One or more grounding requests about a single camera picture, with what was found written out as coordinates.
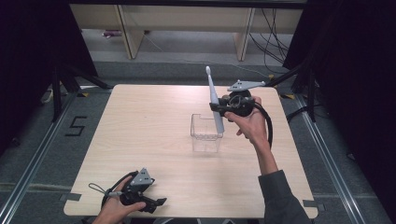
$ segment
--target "human hand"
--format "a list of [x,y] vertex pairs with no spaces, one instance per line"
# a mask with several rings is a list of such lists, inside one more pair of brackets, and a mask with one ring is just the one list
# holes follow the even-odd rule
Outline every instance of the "human hand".
[[[125,183],[131,178],[132,177],[129,176],[122,180],[114,190],[121,191]],[[117,224],[128,216],[128,214],[139,211],[144,207],[146,207],[145,203],[134,203],[125,206],[120,201],[120,197],[109,197],[98,217],[92,224]]]
[[[260,97],[253,96],[256,103],[262,104]],[[259,109],[254,108],[250,115],[240,117],[232,112],[226,112],[224,117],[235,122],[239,130],[237,135],[243,134],[256,149],[259,159],[259,166],[262,175],[268,175],[276,172],[277,165],[274,155],[271,152],[270,144],[267,140],[267,130],[265,117]]]
[[[262,99],[260,97],[252,97],[256,103],[262,103]],[[240,117],[232,112],[226,112],[224,117],[238,125],[239,130],[236,135],[243,134],[254,146],[268,142],[265,118],[259,109],[254,108],[251,114],[247,117]]]

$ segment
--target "wooden table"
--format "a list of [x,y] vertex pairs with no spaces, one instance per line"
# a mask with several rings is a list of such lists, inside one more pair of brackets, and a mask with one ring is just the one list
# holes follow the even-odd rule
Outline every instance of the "wooden table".
[[[219,96],[226,87],[216,87]],[[300,202],[313,200],[303,166],[290,133],[277,92],[250,90],[274,125],[273,153]],[[194,152],[190,136],[191,114],[210,115],[206,86],[118,85],[108,100],[91,145],[67,201],[69,216],[96,216],[103,194],[90,189],[95,183],[112,187],[122,176],[143,167],[156,181],[145,195],[166,197],[154,214],[132,217],[262,218],[264,202],[258,182],[260,169],[253,146],[236,136],[236,124],[224,120],[219,152]],[[314,218],[317,208],[306,207]]]

